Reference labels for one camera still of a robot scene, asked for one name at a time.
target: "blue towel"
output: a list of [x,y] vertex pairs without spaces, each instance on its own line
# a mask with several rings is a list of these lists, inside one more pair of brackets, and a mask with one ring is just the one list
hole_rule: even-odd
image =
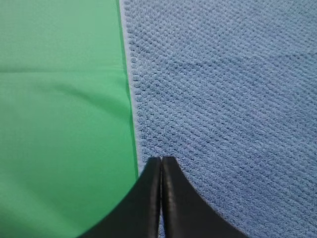
[[123,0],[140,168],[251,238],[317,238],[317,1]]

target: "microfiber towel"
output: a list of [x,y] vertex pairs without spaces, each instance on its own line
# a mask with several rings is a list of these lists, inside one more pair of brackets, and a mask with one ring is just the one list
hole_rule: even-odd
[[317,238],[317,1],[123,0],[139,166],[251,238]]

